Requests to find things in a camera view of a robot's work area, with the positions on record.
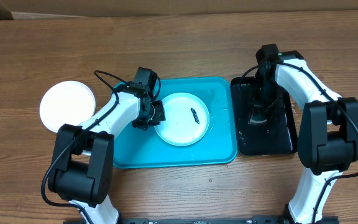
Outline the light blue plate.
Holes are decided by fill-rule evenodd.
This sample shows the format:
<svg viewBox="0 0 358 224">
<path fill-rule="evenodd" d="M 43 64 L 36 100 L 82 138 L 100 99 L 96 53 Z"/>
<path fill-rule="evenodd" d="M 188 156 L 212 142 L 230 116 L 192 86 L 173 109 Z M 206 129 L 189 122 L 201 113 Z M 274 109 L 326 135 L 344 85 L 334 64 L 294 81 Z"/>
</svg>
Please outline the light blue plate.
<svg viewBox="0 0 358 224">
<path fill-rule="evenodd" d="M 206 134 L 210 115 L 205 103 L 190 93 L 173 93 L 163 100 L 165 121 L 155 127 L 158 136 L 173 146 L 190 146 Z"/>
</svg>

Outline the white plate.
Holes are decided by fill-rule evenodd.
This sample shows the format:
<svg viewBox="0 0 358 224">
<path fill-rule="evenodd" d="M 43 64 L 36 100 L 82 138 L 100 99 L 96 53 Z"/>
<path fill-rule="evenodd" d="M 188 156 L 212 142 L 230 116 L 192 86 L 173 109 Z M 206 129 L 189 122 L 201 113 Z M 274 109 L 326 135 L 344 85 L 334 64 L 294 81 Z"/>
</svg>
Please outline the white plate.
<svg viewBox="0 0 358 224">
<path fill-rule="evenodd" d="M 96 99 L 85 84 L 64 81 L 51 87 L 43 96 L 39 115 L 43 125 L 57 133 L 61 126 L 77 126 L 89 120 L 95 112 Z"/>
</svg>

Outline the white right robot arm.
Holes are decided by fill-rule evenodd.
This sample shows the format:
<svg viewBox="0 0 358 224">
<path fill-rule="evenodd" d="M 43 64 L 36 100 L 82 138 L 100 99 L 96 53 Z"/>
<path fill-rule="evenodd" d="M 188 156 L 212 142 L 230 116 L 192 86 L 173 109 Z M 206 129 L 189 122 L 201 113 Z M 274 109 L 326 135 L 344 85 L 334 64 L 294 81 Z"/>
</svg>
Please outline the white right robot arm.
<svg viewBox="0 0 358 224">
<path fill-rule="evenodd" d="M 303 111 L 298 156 L 303 172 L 287 205 L 284 223 L 323 223 L 323 207 L 335 182 L 358 176 L 345 173 L 358 160 L 358 101 L 324 85 L 297 51 L 279 52 L 265 45 L 256 53 L 257 94 L 251 120 L 271 114 L 284 89 Z"/>
</svg>

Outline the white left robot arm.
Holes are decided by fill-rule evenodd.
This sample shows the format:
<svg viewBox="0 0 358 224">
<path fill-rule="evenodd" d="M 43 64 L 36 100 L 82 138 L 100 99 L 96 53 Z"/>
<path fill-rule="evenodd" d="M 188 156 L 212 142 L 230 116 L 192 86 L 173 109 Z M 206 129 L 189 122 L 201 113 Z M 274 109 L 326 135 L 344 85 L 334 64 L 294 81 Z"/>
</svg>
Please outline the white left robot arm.
<svg viewBox="0 0 358 224">
<path fill-rule="evenodd" d="M 115 93 L 80 126 L 64 124 L 57 133 L 51 165 L 41 183 L 43 200 L 76 208 L 85 223 L 118 223 L 109 199 L 114 139 L 128 125 L 146 130 L 165 120 L 162 101 L 149 94 Z"/>
</svg>

